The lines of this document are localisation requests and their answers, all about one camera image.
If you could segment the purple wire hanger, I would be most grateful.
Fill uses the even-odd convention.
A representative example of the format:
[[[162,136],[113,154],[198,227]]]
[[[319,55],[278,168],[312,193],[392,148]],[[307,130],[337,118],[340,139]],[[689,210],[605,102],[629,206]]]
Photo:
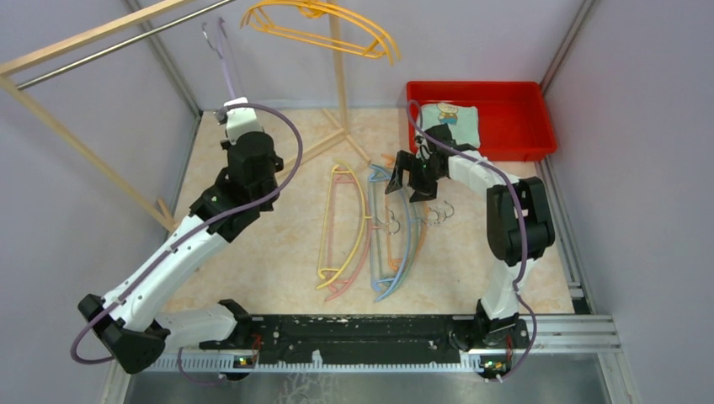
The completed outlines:
[[[241,85],[237,74],[233,71],[235,60],[230,46],[230,40],[225,28],[225,19],[218,17],[215,22],[215,33],[208,32],[208,22],[201,24],[201,34],[203,35],[209,48],[216,54],[221,66],[221,74],[226,84],[230,99],[235,99],[240,94]]]

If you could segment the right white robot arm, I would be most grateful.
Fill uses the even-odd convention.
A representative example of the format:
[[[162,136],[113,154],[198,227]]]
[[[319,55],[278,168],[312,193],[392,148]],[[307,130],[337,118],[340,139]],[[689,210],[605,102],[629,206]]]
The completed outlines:
[[[423,131],[420,146],[416,153],[397,153],[386,191],[408,185],[412,202],[430,201],[437,196],[438,182],[448,178],[483,198],[486,236],[496,263],[477,302],[474,335],[481,345],[495,347],[515,328],[520,291],[536,261],[555,241],[545,185],[538,177],[508,174],[474,145],[457,143],[446,124]]]

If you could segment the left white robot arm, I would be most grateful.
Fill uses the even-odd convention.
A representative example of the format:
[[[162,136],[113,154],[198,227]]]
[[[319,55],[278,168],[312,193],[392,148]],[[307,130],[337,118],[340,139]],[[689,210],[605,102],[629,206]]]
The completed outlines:
[[[86,295],[78,310],[110,357],[129,375],[142,372],[166,351],[247,348],[253,327],[234,300],[208,309],[167,314],[168,299],[205,261],[233,242],[280,196],[276,174],[284,161],[258,122],[257,104],[236,98],[216,112],[224,125],[227,165],[190,206],[177,229],[122,284]]]

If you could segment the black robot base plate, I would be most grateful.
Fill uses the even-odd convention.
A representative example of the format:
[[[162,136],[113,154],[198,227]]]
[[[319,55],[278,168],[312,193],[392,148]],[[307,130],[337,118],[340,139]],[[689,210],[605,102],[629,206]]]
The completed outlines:
[[[253,315],[231,336],[205,341],[204,350],[245,349],[259,364],[329,365],[456,364],[461,354],[526,348],[524,320],[490,327],[461,315]]]

